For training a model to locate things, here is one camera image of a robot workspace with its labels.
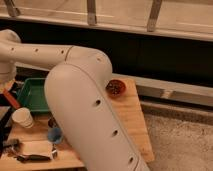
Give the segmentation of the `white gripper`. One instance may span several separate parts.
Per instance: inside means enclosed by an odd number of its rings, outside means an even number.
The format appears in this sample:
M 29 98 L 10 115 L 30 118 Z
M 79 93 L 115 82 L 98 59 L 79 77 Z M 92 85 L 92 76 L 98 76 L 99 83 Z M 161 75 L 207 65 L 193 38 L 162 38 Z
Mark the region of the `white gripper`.
M 0 62 L 0 94 L 10 91 L 15 83 L 16 66 L 13 62 Z

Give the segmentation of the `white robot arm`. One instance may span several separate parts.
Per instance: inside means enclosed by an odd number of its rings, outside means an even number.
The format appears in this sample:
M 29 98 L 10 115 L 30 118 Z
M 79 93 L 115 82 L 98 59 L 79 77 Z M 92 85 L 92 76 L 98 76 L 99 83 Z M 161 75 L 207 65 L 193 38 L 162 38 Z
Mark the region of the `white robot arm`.
M 17 62 L 49 70 L 49 109 L 88 171 L 150 171 L 105 93 L 112 64 L 104 52 L 23 43 L 16 32 L 0 30 L 0 84 L 15 77 Z

